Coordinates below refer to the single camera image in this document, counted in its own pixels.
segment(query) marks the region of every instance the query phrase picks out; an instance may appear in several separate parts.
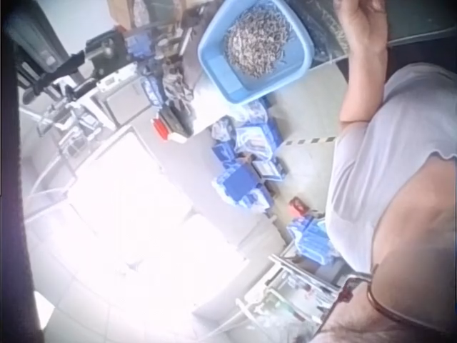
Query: blue plastic bag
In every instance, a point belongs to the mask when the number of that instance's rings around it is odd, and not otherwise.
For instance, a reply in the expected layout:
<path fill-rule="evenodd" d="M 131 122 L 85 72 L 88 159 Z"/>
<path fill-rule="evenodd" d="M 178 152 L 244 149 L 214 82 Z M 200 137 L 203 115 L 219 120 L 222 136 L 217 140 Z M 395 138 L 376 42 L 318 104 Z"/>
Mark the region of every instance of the blue plastic bag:
<path fill-rule="evenodd" d="M 338 256 L 330 239 L 322 227 L 322 221 L 313 217 L 294 219 L 287 230 L 293 237 L 298 253 L 313 261 L 326 265 Z"/>

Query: white wall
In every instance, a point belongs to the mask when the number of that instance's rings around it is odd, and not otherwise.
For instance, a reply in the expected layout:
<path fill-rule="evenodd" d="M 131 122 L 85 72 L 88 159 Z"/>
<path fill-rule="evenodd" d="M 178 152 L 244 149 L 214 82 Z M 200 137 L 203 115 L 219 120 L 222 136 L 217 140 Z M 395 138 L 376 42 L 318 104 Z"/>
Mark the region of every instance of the white wall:
<path fill-rule="evenodd" d="M 107 0 L 37 0 L 69 54 L 86 46 L 86 41 L 111 30 Z"/>

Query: blue plastic basket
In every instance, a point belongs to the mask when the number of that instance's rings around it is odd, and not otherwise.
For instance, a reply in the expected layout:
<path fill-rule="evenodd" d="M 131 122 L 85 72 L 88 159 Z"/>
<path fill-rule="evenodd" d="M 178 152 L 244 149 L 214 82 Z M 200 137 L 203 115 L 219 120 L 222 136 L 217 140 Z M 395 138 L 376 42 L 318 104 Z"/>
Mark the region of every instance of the blue plastic basket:
<path fill-rule="evenodd" d="M 260 79 L 235 70 L 224 55 L 224 37 L 245 10 L 258 3 L 274 3 L 292 27 L 292 39 L 284 47 L 283 63 Z M 302 77 L 313 61 L 314 45 L 305 28 L 284 0 L 225 0 L 206 29 L 198 49 L 208 77 L 232 104 L 246 104 Z"/>

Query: cardboard box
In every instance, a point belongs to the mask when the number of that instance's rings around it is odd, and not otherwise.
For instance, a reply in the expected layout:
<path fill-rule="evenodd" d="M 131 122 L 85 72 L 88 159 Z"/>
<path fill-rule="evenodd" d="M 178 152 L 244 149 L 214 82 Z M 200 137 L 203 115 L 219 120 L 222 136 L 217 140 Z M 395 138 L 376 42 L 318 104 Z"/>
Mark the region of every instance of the cardboard box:
<path fill-rule="evenodd" d="M 134 0 L 108 0 L 108 8 L 111 18 L 125 28 L 132 30 L 135 28 L 133 16 Z"/>

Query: white t-shirt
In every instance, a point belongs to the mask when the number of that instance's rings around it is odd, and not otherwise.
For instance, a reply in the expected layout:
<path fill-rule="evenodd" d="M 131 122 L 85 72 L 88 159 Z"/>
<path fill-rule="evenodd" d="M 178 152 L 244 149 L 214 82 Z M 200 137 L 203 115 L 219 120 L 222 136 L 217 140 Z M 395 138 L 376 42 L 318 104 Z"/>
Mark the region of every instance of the white t-shirt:
<path fill-rule="evenodd" d="M 383 213 L 432 154 L 457 158 L 457 75 L 412 64 L 388 81 L 371 122 L 348 126 L 336 141 L 326 226 L 357 272 L 371 272 Z"/>

